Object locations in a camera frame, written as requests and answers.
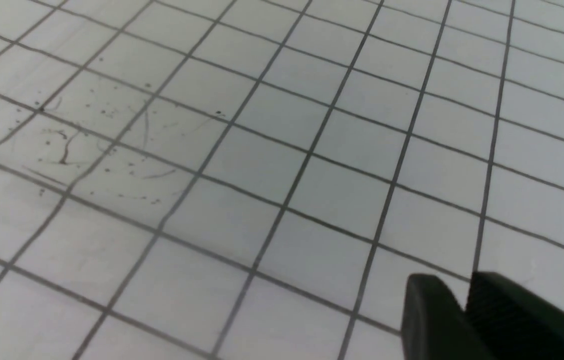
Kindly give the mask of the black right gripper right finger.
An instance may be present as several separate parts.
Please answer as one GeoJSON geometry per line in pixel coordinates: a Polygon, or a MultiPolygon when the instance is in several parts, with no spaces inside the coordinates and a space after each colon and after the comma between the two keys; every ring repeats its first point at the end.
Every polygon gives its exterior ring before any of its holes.
{"type": "Polygon", "coordinates": [[[496,272],[474,272],[465,315],[499,360],[564,360],[564,311],[496,272]]]}

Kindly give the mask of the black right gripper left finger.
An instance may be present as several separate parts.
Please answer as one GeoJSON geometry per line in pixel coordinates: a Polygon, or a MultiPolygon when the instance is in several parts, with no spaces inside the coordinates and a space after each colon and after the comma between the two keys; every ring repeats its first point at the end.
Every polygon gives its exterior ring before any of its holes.
{"type": "Polygon", "coordinates": [[[494,360],[453,292],[437,276],[408,276],[401,319],[406,360],[494,360]]]}

